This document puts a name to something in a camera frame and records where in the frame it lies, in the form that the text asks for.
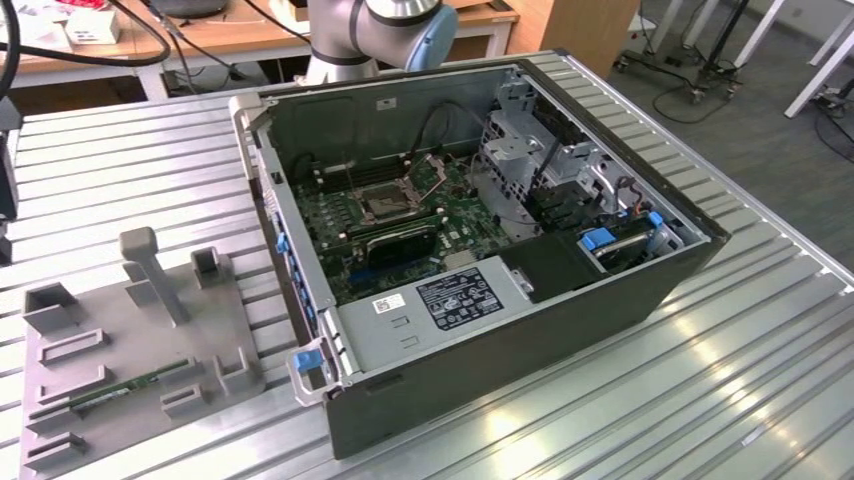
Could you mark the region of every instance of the motherboard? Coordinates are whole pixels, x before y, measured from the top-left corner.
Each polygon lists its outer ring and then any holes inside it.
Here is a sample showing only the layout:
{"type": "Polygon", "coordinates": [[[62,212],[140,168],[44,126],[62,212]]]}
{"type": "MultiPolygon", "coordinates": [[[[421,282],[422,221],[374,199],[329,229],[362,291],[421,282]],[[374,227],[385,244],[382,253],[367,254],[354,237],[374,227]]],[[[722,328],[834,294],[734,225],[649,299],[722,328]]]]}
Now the motherboard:
{"type": "Polygon", "coordinates": [[[470,181],[471,158],[429,153],[369,171],[314,171],[299,210],[339,304],[407,285],[510,245],[470,181]]]}

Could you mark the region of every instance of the gray plastic peg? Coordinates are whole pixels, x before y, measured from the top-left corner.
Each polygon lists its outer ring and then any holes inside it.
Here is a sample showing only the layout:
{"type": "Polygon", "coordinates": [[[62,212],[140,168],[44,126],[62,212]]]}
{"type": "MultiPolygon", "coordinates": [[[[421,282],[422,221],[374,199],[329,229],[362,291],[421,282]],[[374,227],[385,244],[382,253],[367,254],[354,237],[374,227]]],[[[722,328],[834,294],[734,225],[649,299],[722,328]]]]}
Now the gray plastic peg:
{"type": "Polygon", "coordinates": [[[190,321],[190,313],[182,304],[175,289],[170,284],[170,278],[158,262],[158,237],[151,227],[138,228],[122,232],[119,235],[119,247],[126,260],[136,262],[146,272],[151,286],[160,297],[166,310],[178,326],[190,321]]]}

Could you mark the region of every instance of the slotted aluminum surface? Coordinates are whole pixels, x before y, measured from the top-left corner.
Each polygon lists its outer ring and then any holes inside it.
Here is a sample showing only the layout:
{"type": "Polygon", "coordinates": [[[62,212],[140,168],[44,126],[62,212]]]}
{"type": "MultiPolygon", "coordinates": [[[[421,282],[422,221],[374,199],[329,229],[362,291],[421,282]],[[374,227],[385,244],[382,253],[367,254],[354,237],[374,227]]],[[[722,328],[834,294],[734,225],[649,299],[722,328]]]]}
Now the slotted aluminum surface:
{"type": "Polygon", "coordinates": [[[431,424],[335,461],[321,407],[285,370],[295,345],[234,135],[229,94],[27,119],[18,262],[0,270],[0,480],[16,475],[26,284],[122,277],[120,231],[162,262],[235,259],[267,391],[66,478],[840,478],[854,474],[850,273],[607,85],[530,59],[733,232],[649,320],[431,424]]]}

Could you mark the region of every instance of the power supply label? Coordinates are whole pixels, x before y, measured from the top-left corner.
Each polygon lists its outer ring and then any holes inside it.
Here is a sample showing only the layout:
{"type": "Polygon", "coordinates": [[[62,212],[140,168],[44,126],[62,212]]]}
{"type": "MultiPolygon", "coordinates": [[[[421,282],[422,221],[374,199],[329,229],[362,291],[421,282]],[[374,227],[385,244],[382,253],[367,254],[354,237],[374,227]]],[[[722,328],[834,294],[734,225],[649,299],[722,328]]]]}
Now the power supply label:
{"type": "Polygon", "coordinates": [[[418,287],[437,326],[451,330],[505,308],[481,270],[470,268],[418,287]]]}

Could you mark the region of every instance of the gray floor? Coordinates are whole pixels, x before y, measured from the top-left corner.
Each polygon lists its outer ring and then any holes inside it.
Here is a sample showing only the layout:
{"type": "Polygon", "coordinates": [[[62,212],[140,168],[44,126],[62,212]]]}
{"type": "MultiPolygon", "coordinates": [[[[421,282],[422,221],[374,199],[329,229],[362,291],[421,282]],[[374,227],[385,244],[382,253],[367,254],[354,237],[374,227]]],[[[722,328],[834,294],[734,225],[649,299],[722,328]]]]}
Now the gray floor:
{"type": "MultiPolygon", "coordinates": [[[[698,3],[700,0],[686,2],[674,32],[682,31],[698,3]]],[[[658,21],[668,4],[669,0],[643,0],[646,16],[658,21]]],[[[726,4],[718,7],[698,42],[706,54],[729,10],[726,4]]],[[[757,23],[757,18],[744,17],[725,58],[736,59],[757,23]]],[[[614,72],[610,83],[830,255],[854,269],[854,216],[849,213],[854,206],[854,164],[818,140],[813,106],[793,120],[784,116],[784,110],[816,74],[806,62],[818,46],[814,40],[776,27],[741,72],[742,90],[700,125],[672,122],[653,109],[653,98],[678,86],[680,80],[634,65],[623,74],[614,72]]],[[[842,86],[852,77],[854,68],[844,66],[830,84],[842,86]]],[[[697,118],[717,101],[710,98],[693,106],[688,95],[676,95],[662,100],[661,107],[673,116],[697,118]]],[[[854,132],[854,118],[850,122],[844,120],[844,124],[854,132]]],[[[834,134],[833,126],[826,122],[821,125],[833,144],[854,158],[854,148],[834,134]]]]}

